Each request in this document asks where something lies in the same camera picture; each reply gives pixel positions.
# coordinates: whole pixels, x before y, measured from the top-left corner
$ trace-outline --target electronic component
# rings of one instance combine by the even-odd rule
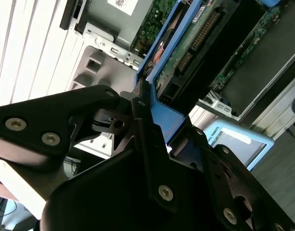
[[[156,91],[158,92],[158,96],[161,94],[161,86],[166,83],[168,79],[170,80],[173,77],[176,68],[178,67],[179,71],[184,70],[185,66],[193,56],[191,54],[191,49],[199,46],[200,41],[198,38],[200,38],[204,31],[208,31],[208,25],[211,25],[212,22],[215,22],[220,16],[220,13],[217,12],[217,7],[220,6],[220,2],[220,0],[215,0],[210,6],[202,6],[199,9],[192,24],[188,27],[174,53],[171,55],[161,74],[156,79]],[[174,90],[169,91],[169,97],[174,97],[176,92]]]
[[[234,74],[235,70],[242,64],[243,60],[249,55],[249,53],[260,42],[260,39],[264,34],[280,19],[282,10],[279,6],[269,9],[259,20],[257,25],[253,28],[245,41],[239,46],[237,51],[233,54],[232,58],[225,65],[223,70],[216,77],[211,84],[211,89],[219,92],[230,77]]]
[[[159,101],[187,115],[265,12],[255,1],[214,0],[202,5],[156,77]]]
[[[148,52],[175,3],[176,0],[154,0],[131,45],[131,52],[141,57]]]

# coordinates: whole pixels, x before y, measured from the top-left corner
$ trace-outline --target blue metal frame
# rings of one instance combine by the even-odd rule
[[[249,130],[247,128],[243,128],[239,125],[232,124],[223,119],[218,119],[214,121],[208,128],[204,130],[204,133],[211,145],[213,141],[217,138],[218,134],[221,132],[222,128],[227,128],[229,130],[238,132],[242,135],[247,136],[252,140],[259,141],[261,143],[266,144],[264,149],[254,158],[254,160],[247,166],[247,169],[250,171],[253,167],[262,159],[262,157],[273,147],[274,140],[270,137],[267,137],[261,133],[255,132],[253,130]]]
[[[163,25],[160,33],[158,34],[157,38],[154,41],[154,44],[152,45],[151,49],[147,53],[147,56],[145,57],[142,65],[140,66],[137,74],[136,74],[136,81],[137,84],[139,80],[139,73],[141,73],[144,70],[144,66],[147,64],[147,61],[151,58],[153,55],[153,52],[155,48],[157,47],[157,44],[159,40],[161,39],[162,35],[166,31],[167,26],[169,25],[170,19],[173,17],[174,12],[176,11],[178,5],[180,4],[181,0],[178,0],[176,4],[173,7],[173,10],[171,11],[169,17],[167,18],[165,24]],[[183,34],[187,30],[188,26],[192,22],[193,18],[195,17],[196,13],[198,12],[200,8],[201,0],[194,0],[189,7],[186,15],[184,16],[183,20],[181,21],[179,27],[177,28],[175,34],[173,35],[172,39],[170,40],[167,48],[165,49],[164,53],[162,54],[159,62],[156,64],[152,72],[147,77],[147,81],[151,84],[151,111],[154,119],[154,123],[158,124],[161,129],[164,136],[164,139],[166,142],[169,141],[169,139],[174,135],[176,130],[182,125],[185,117],[183,114],[171,109],[170,107],[162,104],[157,99],[156,94],[156,84],[155,79],[160,74],[162,68],[170,58],[172,52],[174,51],[175,47],[177,46],[178,42],[182,38]]]

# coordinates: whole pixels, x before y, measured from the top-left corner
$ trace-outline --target gray metal panel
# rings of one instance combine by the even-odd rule
[[[95,59],[97,53],[103,55],[104,59],[99,70],[91,71],[87,68],[87,64],[90,59]],[[92,79],[92,85],[103,84],[110,86],[117,93],[120,93],[121,91],[132,92],[134,88],[135,73],[136,71],[130,67],[102,53],[98,49],[89,46],[83,53],[75,73],[75,79],[79,75],[83,75]]]
[[[108,26],[120,30],[118,43],[129,47],[137,34],[153,0],[139,0],[131,16],[108,4],[107,0],[93,0],[88,14]]]
[[[224,88],[223,96],[242,113],[295,53],[295,1],[263,36]]]

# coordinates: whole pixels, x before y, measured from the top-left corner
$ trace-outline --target black metal bracket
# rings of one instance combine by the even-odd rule
[[[149,93],[149,83],[141,80],[131,100],[107,86],[97,85],[0,107],[0,158],[35,170],[54,171],[74,144],[109,132],[114,134],[113,152],[121,154],[109,159],[108,166],[116,164],[119,157],[139,155],[136,169],[144,170],[141,180],[146,182],[146,195],[158,209],[175,217],[188,209],[192,215],[201,214],[193,210],[189,201],[200,204],[194,194],[204,185],[208,188],[202,189],[204,208],[216,221],[205,227],[232,231],[295,230],[295,224],[231,150],[223,145],[212,148],[203,131],[190,123],[172,141],[171,156],[175,160],[170,159],[161,128],[153,122]],[[48,141],[43,139],[47,133],[54,134]],[[241,205],[241,196],[251,209]]]
[[[205,134],[187,123],[172,145],[174,159],[204,173],[214,214],[226,230],[295,230],[295,224],[228,147],[210,147]]]

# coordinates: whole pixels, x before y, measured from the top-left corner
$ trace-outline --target floor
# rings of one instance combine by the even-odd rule
[[[295,127],[282,134],[252,174],[295,222]]]

